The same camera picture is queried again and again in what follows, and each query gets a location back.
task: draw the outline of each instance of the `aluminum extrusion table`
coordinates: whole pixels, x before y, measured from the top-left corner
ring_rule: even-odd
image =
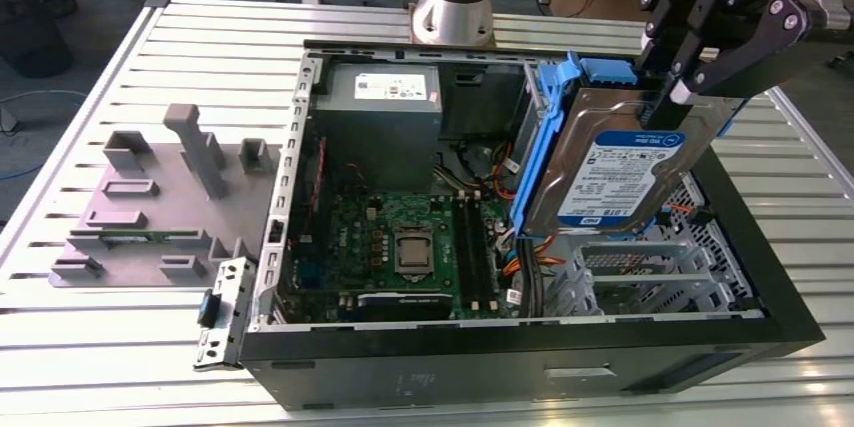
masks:
[[[497,15],[495,36],[500,47],[632,54],[640,24]],[[679,394],[288,413],[246,372],[192,372],[200,289],[53,289],[45,277],[101,176],[109,133],[177,142],[162,113],[194,103],[220,142],[273,142],[306,38],[405,42],[407,14],[209,0],[142,10],[0,234],[1,425],[854,423],[854,187],[776,90],[713,147],[827,340]]]

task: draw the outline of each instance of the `blue wire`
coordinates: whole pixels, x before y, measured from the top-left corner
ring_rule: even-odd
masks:
[[[38,170],[41,167],[44,167],[44,164],[38,164],[36,165],[32,169],[25,170],[24,172],[17,172],[16,174],[9,174],[9,175],[4,175],[0,177],[0,181],[2,180],[10,180],[10,179],[16,179],[17,177],[22,177],[26,174],[32,174],[36,170]]]

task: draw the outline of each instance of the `screw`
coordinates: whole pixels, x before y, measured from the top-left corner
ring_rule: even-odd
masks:
[[[786,22],[783,22],[783,28],[786,30],[791,30],[798,26],[798,16],[791,14],[788,17],[786,17]]]
[[[771,9],[770,9],[771,14],[776,15],[776,14],[779,14],[779,12],[780,12],[782,10],[783,10],[783,1],[782,1],[782,0],[775,0],[775,1],[771,3]]]

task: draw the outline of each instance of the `open computer tower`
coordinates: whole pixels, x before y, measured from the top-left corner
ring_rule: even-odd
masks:
[[[565,58],[306,44],[261,256],[221,266],[197,368],[245,367],[288,409],[424,406],[673,392],[823,339],[709,148],[641,229],[516,251],[564,108],[537,65]],[[653,85],[593,77],[636,102]]]

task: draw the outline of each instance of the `power supply label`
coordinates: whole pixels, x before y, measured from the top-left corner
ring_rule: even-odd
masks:
[[[420,74],[359,74],[359,100],[427,100],[427,77]]]
[[[601,132],[557,210],[560,222],[595,228],[628,219],[655,185],[653,167],[676,154],[683,143],[679,132]]]

